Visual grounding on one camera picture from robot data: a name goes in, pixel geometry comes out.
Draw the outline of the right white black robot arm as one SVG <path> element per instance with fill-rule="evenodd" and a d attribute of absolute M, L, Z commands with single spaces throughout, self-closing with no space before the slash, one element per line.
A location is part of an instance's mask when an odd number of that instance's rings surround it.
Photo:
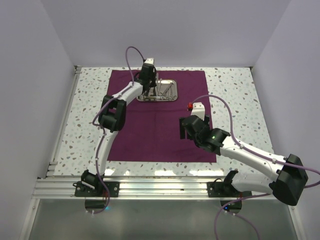
<path fill-rule="evenodd" d="M 215 188 L 222 196 L 235 197 L 245 192 L 273 195 L 289 206 L 296 206 L 309 179 L 301 159 L 271 154 L 248 144 L 237 144 L 231 134 L 210 128 L 209 117 L 196 115 L 179 119 L 181 139 L 188 139 L 209 153 L 223 156 L 255 169 L 254 173 L 231 170 Z"/>

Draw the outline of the purple surgical kit cloth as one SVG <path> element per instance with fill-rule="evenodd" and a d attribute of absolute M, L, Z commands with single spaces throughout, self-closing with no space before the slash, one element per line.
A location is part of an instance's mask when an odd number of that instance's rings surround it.
<path fill-rule="evenodd" d="M 123 129 L 113 141 L 108 160 L 125 162 L 215 163 L 214 153 L 180 138 L 179 118 L 187 117 L 188 103 L 208 94 L 202 70 L 163 70 L 163 80 L 175 80 L 177 100 L 141 102 L 134 99 L 126 108 Z"/>

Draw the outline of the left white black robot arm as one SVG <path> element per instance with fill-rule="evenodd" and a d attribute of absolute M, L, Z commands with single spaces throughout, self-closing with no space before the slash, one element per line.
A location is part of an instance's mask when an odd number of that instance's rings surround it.
<path fill-rule="evenodd" d="M 157 86 L 154 59 L 145 59 L 140 72 L 132 77 L 133 81 L 124 89 L 114 95 L 104 96 L 101 108 L 92 121 L 94 126 L 100 127 L 100 136 L 94 162 L 81 175 L 81 184 L 95 197 L 107 189 L 103 181 L 107 158 L 113 141 L 125 125 L 127 106 L 140 95 L 149 92 L 150 88 Z"/>

